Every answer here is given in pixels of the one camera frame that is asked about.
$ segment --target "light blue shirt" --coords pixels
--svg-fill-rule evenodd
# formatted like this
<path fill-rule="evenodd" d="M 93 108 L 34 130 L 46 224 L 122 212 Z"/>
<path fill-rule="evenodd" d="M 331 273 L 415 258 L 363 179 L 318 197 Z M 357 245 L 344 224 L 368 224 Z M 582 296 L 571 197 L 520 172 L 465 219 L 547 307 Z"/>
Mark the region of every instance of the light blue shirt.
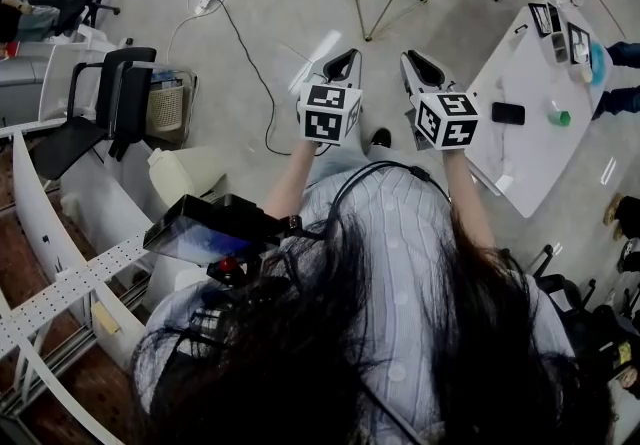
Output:
<path fill-rule="evenodd" d="M 326 218 L 334 196 L 352 174 L 325 178 L 306 192 L 301 212 L 305 226 Z M 422 309 L 423 305 L 438 304 L 433 294 L 439 293 L 440 244 L 451 239 L 449 204 L 430 185 L 404 169 L 393 168 L 375 172 L 356 185 L 344 199 L 341 211 L 358 216 L 371 261 L 367 342 L 370 357 L 381 363 L 367 382 L 419 434 L 428 434 L 438 423 L 438 412 L 431 386 L 430 334 Z M 534 335 L 539 348 L 542 352 L 573 355 L 551 301 L 532 278 L 528 281 L 538 311 Z M 176 318 L 188 322 L 186 314 L 192 313 L 189 308 L 194 297 L 206 285 L 167 298 L 148 327 L 154 329 Z M 170 352 L 170 348 L 159 351 L 144 369 L 147 401 Z M 406 442 L 380 411 L 370 414 L 362 426 L 382 445 Z"/>

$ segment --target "jeans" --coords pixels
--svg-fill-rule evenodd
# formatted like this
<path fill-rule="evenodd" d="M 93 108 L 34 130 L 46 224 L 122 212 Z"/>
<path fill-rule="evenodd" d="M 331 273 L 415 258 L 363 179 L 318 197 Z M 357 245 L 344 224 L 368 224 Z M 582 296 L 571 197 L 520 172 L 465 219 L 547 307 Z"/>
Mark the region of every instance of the jeans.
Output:
<path fill-rule="evenodd" d="M 326 147 L 321 146 L 318 151 L 321 152 L 324 148 Z M 359 169 L 377 161 L 395 161 L 410 166 L 415 164 L 402 152 L 379 145 L 372 145 L 369 153 L 365 155 L 360 141 L 360 124 L 358 123 L 351 129 L 342 146 L 332 146 L 327 150 L 327 153 L 314 159 L 307 186 L 312 186 L 324 178 Z"/>
<path fill-rule="evenodd" d="M 615 66 L 640 68 L 640 43 L 620 41 L 607 50 Z M 602 113 L 618 114 L 621 111 L 640 112 L 640 86 L 605 91 L 593 119 L 599 118 Z"/>
<path fill-rule="evenodd" d="M 59 11 L 34 6 L 32 15 L 22 15 L 15 41 L 42 41 L 53 36 Z"/>

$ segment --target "long black hair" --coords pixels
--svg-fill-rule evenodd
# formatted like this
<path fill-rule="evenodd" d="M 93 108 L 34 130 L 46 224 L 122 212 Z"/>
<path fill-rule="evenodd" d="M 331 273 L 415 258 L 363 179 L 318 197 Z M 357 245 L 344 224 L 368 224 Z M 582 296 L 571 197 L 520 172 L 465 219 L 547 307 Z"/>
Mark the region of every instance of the long black hair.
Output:
<path fill-rule="evenodd" d="M 136 443 L 350 444 L 365 440 L 362 379 L 374 368 L 364 342 L 370 283 L 365 236 L 337 216 L 325 241 L 297 239 L 271 256 L 243 294 L 293 281 L 268 305 L 238 304 L 222 350 L 169 365 L 151 410 L 138 400 Z M 611 424 L 604 379 L 576 360 L 542 354 L 535 301 L 524 276 L 478 249 L 455 215 L 443 242 L 432 334 L 432 386 L 442 444 L 604 444 Z M 322 231 L 326 223 L 313 229 Z M 139 346 L 134 369 L 167 328 Z"/>

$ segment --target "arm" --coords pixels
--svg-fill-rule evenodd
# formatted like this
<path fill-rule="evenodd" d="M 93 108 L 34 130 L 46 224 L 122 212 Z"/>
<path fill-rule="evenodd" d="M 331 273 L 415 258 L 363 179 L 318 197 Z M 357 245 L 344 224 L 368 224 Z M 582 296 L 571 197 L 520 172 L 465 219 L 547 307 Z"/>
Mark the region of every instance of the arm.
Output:
<path fill-rule="evenodd" d="M 282 219 L 300 212 L 302 192 L 307 185 L 316 149 L 316 143 L 311 141 L 303 140 L 298 143 L 291 154 L 287 170 L 267 198 L 265 213 Z"/>
<path fill-rule="evenodd" d="M 23 15 L 31 15 L 33 13 L 33 6 L 30 4 L 26 4 L 21 0 L 0 0 L 0 3 L 5 6 L 11 6 L 12 8 L 16 8 Z"/>
<path fill-rule="evenodd" d="M 464 151 L 443 152 L 443 158 L 451 205 L 458 214 L 462 228 L 476 246 L 495 248 L 495 238 L 478 190 L 471 179 Z"/>

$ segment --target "concrete floor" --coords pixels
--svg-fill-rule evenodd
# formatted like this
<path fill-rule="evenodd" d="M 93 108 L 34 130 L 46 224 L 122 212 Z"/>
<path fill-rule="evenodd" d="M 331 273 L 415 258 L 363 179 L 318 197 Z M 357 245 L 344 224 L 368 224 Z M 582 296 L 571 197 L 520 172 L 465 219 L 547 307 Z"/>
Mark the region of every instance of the concrete floor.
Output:
<path fill-rule="evenodd" d="M 112 41 L 134 37 L 138 45 L 158 49 L 164 59 L 173 31 L 193 14 L 197 0 L 115 0 L 118 17 L 108 16 L 102 29 Z M 386 0 L 362 0 L 365 17 L 373 17 Z M 537 0 L 430 0 L 365 43 L 353 0 L 226 0 L 243 40 L 269 85 L 276 103 L 275 130 L 270 144 L 290 151 L 297 137 L 291 88 L 309 61 L 321 53 L 358 48 L 364 56 L 363 126 L 371 133 L 380 125 L 391 129 L 394 147 L 413 152 L 416 160 L 443 181 L 437 152 L 415 153 L 402 113 L 408 109 L 402 88 L 399 56 L 407 49 L 428 53 L 449 66 L 467 86 L 497 45 L 517 11 Z M 396 0 L 391 16 L 413 0 Z M 583 8 L 587 20 L 605 44 L 626 37 L 640 39 L 640 0 L 604 0 L 620 28 L 599 0 Z M 184 24 L 169 55 L 175 64 L 194 69 L 201 79 L 190 145 L 214 145 L 228 160 L 231 190 L 262 201 L 286 163 L 263 144 L 270 103 L 222 10 Z M 640 74 L 616 69 L 610 87 L 635 86 Z M 630 166 L 636 160 L 640 117 L 604 116 L 588 129 L 565 173 L 538 211 L 522 218 L 504 198 L 483 189 L 499 244 L 509 247 L 526 264 L 549 243 L 559 254 L 551 271 L 579 284 L 598 280 L 594 302 L 602 302 L 610 288 L 637 283 L 637 274 L 612 274 L 622 242 L 614 243 L 612 229 L 602 225 L 602 214 Z M 600 181 L 615 161 L 608 183 Z M 640 196 L 640 179 L 624 179 L 626 191 Z"/>

